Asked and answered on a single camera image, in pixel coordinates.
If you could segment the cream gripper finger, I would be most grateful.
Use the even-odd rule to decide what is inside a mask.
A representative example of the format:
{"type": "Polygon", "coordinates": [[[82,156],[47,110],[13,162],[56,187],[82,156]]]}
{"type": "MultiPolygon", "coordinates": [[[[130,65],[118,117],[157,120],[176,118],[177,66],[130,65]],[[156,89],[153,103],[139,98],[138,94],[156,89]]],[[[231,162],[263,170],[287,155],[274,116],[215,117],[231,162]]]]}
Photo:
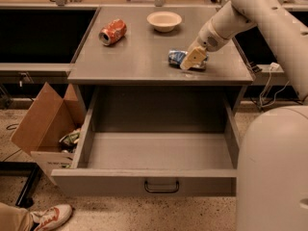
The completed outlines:
{"type": "Polygon", "coordinates": [[[193,67],[193,63],[188,59],[184,59],[182,63],[180,63],[180,68],[183,70],[188,70],[193,67]]]}

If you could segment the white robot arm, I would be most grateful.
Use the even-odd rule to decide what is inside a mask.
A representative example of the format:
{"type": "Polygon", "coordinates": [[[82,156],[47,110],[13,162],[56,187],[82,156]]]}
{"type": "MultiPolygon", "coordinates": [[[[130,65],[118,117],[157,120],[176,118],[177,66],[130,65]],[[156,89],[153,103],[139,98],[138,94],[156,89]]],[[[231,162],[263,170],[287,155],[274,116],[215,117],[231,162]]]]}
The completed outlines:
{"type": "Polygon", "coordinates": [[[228,0],[199,31],[182,68],[257,27],[275,56],[258,83],[294,89],[300,103],[269,110],[247,128],[237,169],[237,231],[308,231],[308,36],[284,0],[228,0]]]}

